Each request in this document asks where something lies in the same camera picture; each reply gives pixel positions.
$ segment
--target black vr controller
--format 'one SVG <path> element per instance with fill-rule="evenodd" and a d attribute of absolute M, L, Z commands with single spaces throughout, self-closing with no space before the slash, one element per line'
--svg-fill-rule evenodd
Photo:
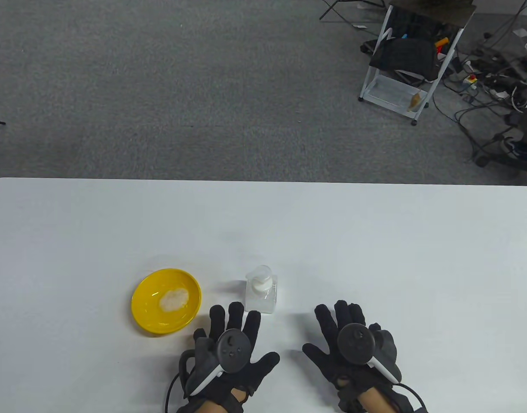
<path fill-rule="evenodd" d="M 187 350 L 179 358 L 179 378 L 185 396 L 199 394 L 215 377 L 236 373 L 250 361 L 252 346 L 238 329 L 226 330 L 218 341 L 201 337 L 195 350 Z M 195 358 L 195 367 L 187 372 L 187 360 Z"/>
<path fill-rule="evenodd" d="M 338 334 L 338 350 L 348 362 L 376 368 L 393 384 L 401 382 L 401 371 L 395 365 L 397 348 L 386 330 L 371 331 L 362 324 L 346 325 Z"/>

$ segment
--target yellow bowl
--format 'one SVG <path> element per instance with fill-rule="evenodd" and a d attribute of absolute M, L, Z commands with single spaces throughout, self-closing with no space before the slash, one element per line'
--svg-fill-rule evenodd
<path fill-rule="evenodd" d="M 160 301 L 168 292 L 186 289 L 189 293 L 187 304 L 177 311 L 164 311 Z M 132 315 L 150 333 L 168 334 L 181 330 L 199 312 L 202 292 L 195 278 L 185 271 L 167 268 L 149 274 L 134 291 Z"/>

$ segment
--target clear plastic bottle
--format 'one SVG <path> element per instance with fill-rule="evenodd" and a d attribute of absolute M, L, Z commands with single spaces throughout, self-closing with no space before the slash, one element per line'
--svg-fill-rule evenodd
<path fill-rule="evenodd" d="M 277 276 L 271 268 L 260 265 L 251 273 L 246 274 L 246 295 L 244 307 L 246 311 L 256 310 L 271 314 L 277 303 Z"/>

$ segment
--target skin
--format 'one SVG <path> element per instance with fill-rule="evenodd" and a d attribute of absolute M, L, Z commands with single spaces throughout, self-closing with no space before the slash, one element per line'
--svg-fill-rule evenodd
<path fill-rule="evenodd" d="M 246 399 L 246 392 L 244 391 L 233 389 L 231 390 L 231 394 L 233 394 L 238 401 Z M 397 413 L 397 411 L 375 388 L 362 393 L 362 395 L 358 397 L 358 400 L 368 413 Z M 200 409 L 197 410 L 197 413 L 227 413 L 227 411 L 216 403 L 206 401 Z"/>

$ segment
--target white metal cart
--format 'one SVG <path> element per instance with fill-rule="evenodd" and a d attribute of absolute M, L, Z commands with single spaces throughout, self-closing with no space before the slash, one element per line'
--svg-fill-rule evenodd
<path fill-rule="evenodd" d="M 455 47 L 460 40 L 460 36 L 464 33 L 466 25 L 472 18 L 476 7 L 472 5 L 471 0 L 465 4 L 460 1 L 456 2 L 456 4 L 449 4 L 449 2 L 446 1 L 440 6 L 429 6 L 429 3 L 426 4 L 423 0 L 392 0 L 389 4 L 388 11 L 386 12 L 386 18 L 382 24 L 382 29 L 380 30 L 374 53 L 378 50 L 382 40 L 391 38 L 392 28 L 389 28 L 388 25 L 394 7 L 425 16 L 442 24 L 450 24 L 458 28 L 458 33 L 454 40 L 450 42 L 450 48 L 443 60 L 439 70 L 439 75 L 431 84 L 428 91 L 407 85 L 381 74 L 379 69 L 371 66 L 368 67 L 365 83 L 361 89 L 359 100 L 361 102 L 366 100 L 382 106 L 383 108 L 397 112 L 398 114 L 402 114 L 403 116 L 412 119 L 413 121 L 411 124 L 416 126 L 423 109 L 429 105 L 428 102 L 432 98 L 437 85 L 441 81 L 441 77 L 443 77 L 447 66 L 453 58 Z M 411 99 L 416 94 L 420 94 L 420 104 L 416 108 L 409 110 Z"/>

